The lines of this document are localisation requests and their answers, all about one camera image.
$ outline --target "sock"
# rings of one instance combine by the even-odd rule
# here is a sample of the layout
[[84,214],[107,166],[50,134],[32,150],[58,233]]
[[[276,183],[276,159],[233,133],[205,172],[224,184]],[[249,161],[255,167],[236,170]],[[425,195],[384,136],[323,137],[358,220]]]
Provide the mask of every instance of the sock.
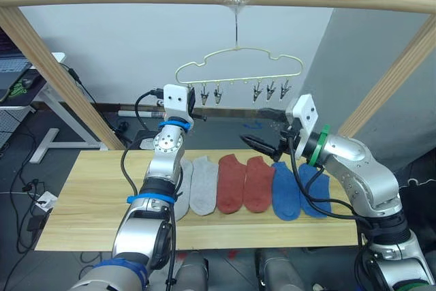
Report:
[[300,190],[294,174],[284,162],[274,163],[272,180],[272,208],[283,221],[292,221],[300,215]]
[[[307,182],[309,182],[312,176],[316,174],[317,169],[313,166],[303,164],[300,165],[300,167],[298,168],[298,172],[300,173],[300,178],[303,186],[306,187]],[[309,194],[314,198],[329,198],[330,197],[330,190],[328,188],[329,180],[330,178],[327,175],[321,174],[321,176],[318,177],[316,181],[312,183],[312,186],[309,190]],[[306,198],[303,196],[301,192],[300,192],[300,203],[302,209],[305,211],[307,215],[312,217],[318,217],[318,218],[327,217],[325,214],[321,214],[320,212],[310,207],[309,203],[307,202]],[[329,202],[314,202],[314,204],[317,207],[324,209],[325,211],[329,211],[329,212],[332,211],[332,207]]]
[[174,204],[174,218],[178,221],[180,218],[186,215],[189,209],[189,196],[191,194],[191,177],[193,166],[192,163],[182,158],[180,162],[183,170],[183,181],[180,189],[178,190],[178,194],[182,192],[182,194],[177,198],[176,203]]
[[242,207],[246,169],[234,154],[219,160],[217,207],[223,214],[234,213]]
[[271,204],[271,186],[275,169],[262,157],[248,159],[244,186],[244,205],[253,213],[262,213]]
[[217,203],[218,165],[208,161],[207,156],[192,161],[191,198],[189,205],[197,215],[208,215]]

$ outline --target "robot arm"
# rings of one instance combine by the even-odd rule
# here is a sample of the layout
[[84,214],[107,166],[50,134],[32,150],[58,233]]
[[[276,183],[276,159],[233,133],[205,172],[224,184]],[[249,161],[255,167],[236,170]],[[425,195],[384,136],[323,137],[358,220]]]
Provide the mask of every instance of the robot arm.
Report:
[[130,207],[116,234],[112,259],[96,265],[71,291],[143,291],[149,275],[170,259],[175,246],[173,206],[183,179],[180,161],[185,135],[193,127],[195,94],[166,85],[163,100],[166,116],[153,141],[154,156],[138,195],[127,199]]
[[313,132],[317,120],[311,95],[302,95],[286,112],[290,126],[281,132],[277,148],[254,136],[241,136],[253,149],[278,161],[283,153],[309,164],[325,167],[338,179],[359,221],[359,231],[367,239],[371,257],[365,262],[375,290],[397,290],[435,280],[421,252],[415,234],[407,227],[393,173],[378,163],[362,142],[328,134],[328,128]]

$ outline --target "desk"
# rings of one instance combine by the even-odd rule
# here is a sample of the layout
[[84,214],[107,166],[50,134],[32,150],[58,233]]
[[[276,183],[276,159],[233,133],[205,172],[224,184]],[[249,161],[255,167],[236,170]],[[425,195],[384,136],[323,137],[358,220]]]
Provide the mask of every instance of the desk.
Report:
[[[53,52],[52,54],[59,63],[62,63],[65,59],[65,54],[63,52]],[[75,120],[75,118],[59,103],[56,95],[53,93],[54,91],[50,88],[48,83],[41,78],[41,80],[29,89],[27,93],[7,98],[3,103],[0,103],[0,110],[22,110],[28,108],[33,100],[38,97],[84,140],[84,142],[53,142],[59,129],[49,129],[29,162],[32,164],[40,163],[48,149],[97,148],[106,150],[106,146],[96,140],[94,136],[77,122],[77,120]]]
[[[252,150],[190,150],[185,158],[208,155],[212,162],[234,153],[246,163],[259,153]],[[59,195],[36,250],[111,251],[112,243],[128,204],[131,187],[120,170],[122,151],[82,151]],[[153,156],[152,151],[132,151],[126,170],[138,189]],[[272,161],[264,156],[265,162]],[[346,200],[339,182],[330,177],[330,195]],[[333,204],[335,213],[347,213]],[[207,216],[192,211],[177,222],[177,249],[223,249],[248,247],[308,247],[355,245],[356,225],[335,218],[316,219],[303,212],[294,221],[281,221],[273,208],[253,214],[245,207],[224,215],[217,209]]]

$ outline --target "gray sock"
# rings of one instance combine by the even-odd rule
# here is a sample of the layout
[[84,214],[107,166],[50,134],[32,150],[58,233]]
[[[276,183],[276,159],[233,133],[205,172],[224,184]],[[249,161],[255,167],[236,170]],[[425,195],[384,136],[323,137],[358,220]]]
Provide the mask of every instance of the gray sock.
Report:
[[182,158],[180,162],[183,170],[183,181],[178,194],[182,194],[178,197],[176,203],[174,204],[174,218],[178,221],[180,218],[186,215],[189,209],[189,195],[191,193],[191,177],[193,166],[192,163]]
[[191,198],[189,205],[197,215],[208,215],[217,204],[218,164],[208,161],[207,156],[193,160]]

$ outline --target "blue sock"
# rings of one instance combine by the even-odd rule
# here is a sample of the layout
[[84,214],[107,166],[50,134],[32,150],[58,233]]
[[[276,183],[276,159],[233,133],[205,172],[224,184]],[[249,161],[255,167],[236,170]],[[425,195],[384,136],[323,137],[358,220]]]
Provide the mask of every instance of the blue sock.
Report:
[[[306,186],[307,182],[309,182],[312,176],[316,174],[317,169],[313,166],[303,164],[300,165],[300,167],[298,168],[298,172],[300,173],[300,178],[303,186]],[[321,174],[321,176],[312,183],[309,194],[314,198],[329,198],[329,180],[330,178],[327,175]],[[318,218],[327,217],[325,214],[321,214],[319,211],[313,209],[302,193],[300,193],[300,202],[302,209],[307,215]],[[329,202],[314,202],[314,204],[316,205],[316,207],[319,207],[328,212],[332,212],[332,207]]]
[[294,174],[284,162],[274,163],[272,180],[272,208],[275,215],[283,221],[292,221],[300,215],[300,190]]

